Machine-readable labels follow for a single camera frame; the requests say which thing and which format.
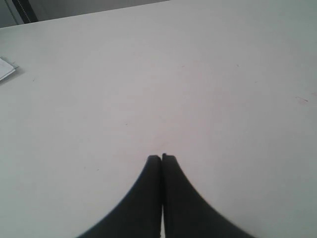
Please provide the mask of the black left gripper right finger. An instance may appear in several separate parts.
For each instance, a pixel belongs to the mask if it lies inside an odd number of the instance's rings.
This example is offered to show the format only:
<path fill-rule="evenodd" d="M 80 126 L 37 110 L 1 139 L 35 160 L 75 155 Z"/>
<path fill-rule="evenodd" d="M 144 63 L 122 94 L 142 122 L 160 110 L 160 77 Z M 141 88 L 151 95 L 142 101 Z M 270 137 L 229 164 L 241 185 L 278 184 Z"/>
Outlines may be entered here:
<path fill-rule="evenodd" d="M 167 238 L 252 237 L 214 210 L 199 195 L 173 155 L 162 155 L 162 181 Z"/>

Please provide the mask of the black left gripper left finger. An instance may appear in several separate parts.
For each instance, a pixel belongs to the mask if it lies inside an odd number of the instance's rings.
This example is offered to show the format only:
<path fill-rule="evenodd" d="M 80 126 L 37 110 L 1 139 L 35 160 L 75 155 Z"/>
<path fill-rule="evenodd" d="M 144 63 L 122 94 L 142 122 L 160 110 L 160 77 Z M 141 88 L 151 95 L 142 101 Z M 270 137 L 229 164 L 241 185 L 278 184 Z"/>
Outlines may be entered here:
<path fill-rule="evenodd" d="M 139 177 L 118 205 L 81 238 L 159 238 L 161 158 L 147 158 Z"/>

